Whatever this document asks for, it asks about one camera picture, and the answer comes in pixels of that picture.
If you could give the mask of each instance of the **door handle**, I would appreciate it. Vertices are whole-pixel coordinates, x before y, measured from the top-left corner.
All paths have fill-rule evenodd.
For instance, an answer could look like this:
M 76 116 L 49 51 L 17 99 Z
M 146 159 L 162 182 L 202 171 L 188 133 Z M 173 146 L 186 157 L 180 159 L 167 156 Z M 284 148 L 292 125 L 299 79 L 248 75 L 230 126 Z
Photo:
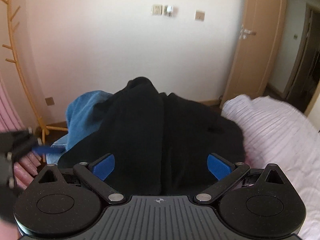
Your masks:
M 256 35 L 257 32 L 254 32 L 254 31 L 251 31 L 251 30 L 247 30 L 247 29 L 244 29 L 243 31 L 245 34 L 251 34 L 251 35 Z

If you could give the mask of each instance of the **black jacket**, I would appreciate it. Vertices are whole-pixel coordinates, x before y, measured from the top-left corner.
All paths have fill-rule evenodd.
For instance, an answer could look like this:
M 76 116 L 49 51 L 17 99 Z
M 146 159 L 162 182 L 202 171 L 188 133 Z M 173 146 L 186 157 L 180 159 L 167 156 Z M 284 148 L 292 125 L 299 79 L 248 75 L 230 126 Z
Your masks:
M 112 153 L 115 169 L 105 182 L 125 195 L 193 195 L 216 181 L 207 168 L 210 153 L 244 161 L 234 122 L 208 106 L 158 93 L 147 78 L 129 81 L 94 109 L 104 112 L 99 130 L 66 152 L 58 167 Z

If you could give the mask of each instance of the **bed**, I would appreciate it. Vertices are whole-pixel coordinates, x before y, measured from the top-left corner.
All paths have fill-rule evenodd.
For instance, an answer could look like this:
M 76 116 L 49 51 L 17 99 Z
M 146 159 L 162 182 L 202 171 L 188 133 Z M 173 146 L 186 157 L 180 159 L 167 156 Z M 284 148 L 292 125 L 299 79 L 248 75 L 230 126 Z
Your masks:
M 300 111 L 270 97 L 240 95 L 227 101 L 222 116 L 244 134 L 246 162 L 252 168 L 277 163 L 305 203 L 299 236 L 320 239 L 320 135 Z

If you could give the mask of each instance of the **triangular cutout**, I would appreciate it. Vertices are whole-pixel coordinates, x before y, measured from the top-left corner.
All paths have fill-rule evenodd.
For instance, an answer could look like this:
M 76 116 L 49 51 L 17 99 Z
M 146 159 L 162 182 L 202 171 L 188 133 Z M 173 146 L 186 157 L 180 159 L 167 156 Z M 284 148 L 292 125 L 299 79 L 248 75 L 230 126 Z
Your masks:
M 268 174 L 268 177 L 266 179 L 266 182 L 275 183 L 275 184 L 283 184 L 283 181 L 280 178 L 280 175 L 278 174 L 277 171 L 270 171 Z
M 53 171 L 48 170 L 39 180 L 39 183 L 48 183 L 48 182 L 55 182 L 55 181 L 58 181 L 58 180 L 54 175 Z

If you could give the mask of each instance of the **round black motor housing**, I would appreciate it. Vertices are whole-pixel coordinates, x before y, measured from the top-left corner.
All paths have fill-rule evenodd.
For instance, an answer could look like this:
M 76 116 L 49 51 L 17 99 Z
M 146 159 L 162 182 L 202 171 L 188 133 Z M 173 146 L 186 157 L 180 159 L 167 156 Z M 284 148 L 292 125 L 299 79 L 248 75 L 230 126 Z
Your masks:
M 45 166 L 14 206 L 20 230 L 46 238 L 71 236 L 85 230 L 100 212 L 98 196 L 67 184 L 56 165 Z
M 306 217 L 306 208 L 276 164 L 268 164 L 257 182 L 222 197 L 220 216 L 238 233 L 247 237 L 281 238 L 297 233 Z

